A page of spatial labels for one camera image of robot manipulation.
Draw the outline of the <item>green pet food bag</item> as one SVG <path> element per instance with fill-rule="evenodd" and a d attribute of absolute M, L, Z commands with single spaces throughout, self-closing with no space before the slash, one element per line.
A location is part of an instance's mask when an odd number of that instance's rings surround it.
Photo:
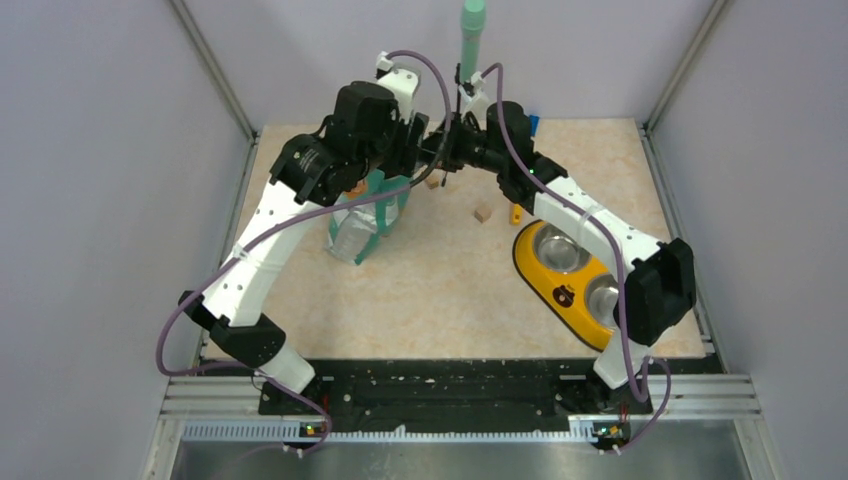
<path fill-rule="evenodd" d="M 374 170 L 352 190 L 343 193 L 337 204 L 358 199 L 371 200 L 374 196 L 398 190 L 410 181 L 408 176 L 387 178 L 382 170 Z M 360 265 L 373 253 L 380 240 L 395 229 L 409 195 L 409 191 L 404 191 L 376 202 L 332 213 L 328 226 L 328 252 L 338 260 Z"/>

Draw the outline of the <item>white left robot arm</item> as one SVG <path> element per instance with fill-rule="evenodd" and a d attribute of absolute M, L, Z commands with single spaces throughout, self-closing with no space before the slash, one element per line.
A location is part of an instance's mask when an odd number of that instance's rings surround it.
<path fill-rule="evenodd" d="M 425 128 L 415 114 L 414 83 L 354 81 L 342 87 L 334 111 L 316 133 L 290 138 L 272 165 L 259 204 L 222 265 L 222 275 L 183 296 L 186 314 L 241 364 L 283 385 L 297 413 L 319 404 L 313 367 L 263 304 L 286 262 L 338 198 L 378 167 L 410 172 L 411 153 Z"/>

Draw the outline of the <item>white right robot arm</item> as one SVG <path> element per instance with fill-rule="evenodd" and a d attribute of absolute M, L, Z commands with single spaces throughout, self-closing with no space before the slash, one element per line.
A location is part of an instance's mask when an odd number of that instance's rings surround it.
<path fill-rule="evenodd" d="M 593 199 L 567 170 L 535 151 L 523 108 L 506 101 L 488 107 L 486 120 L 449 114 L 422 142 L 438 168 L 465 166 L 492 172 L 503 195 L 529 214 L 573 238 L 618 283 L 611 341 L 593 365 L 586 385 L 589 404 L 612 412 L 627 397 L 648 399 L 646 369 L 651 350 L 697 300 L 694 253 L 681 238 L 663 242 L 639 231 Z"/>

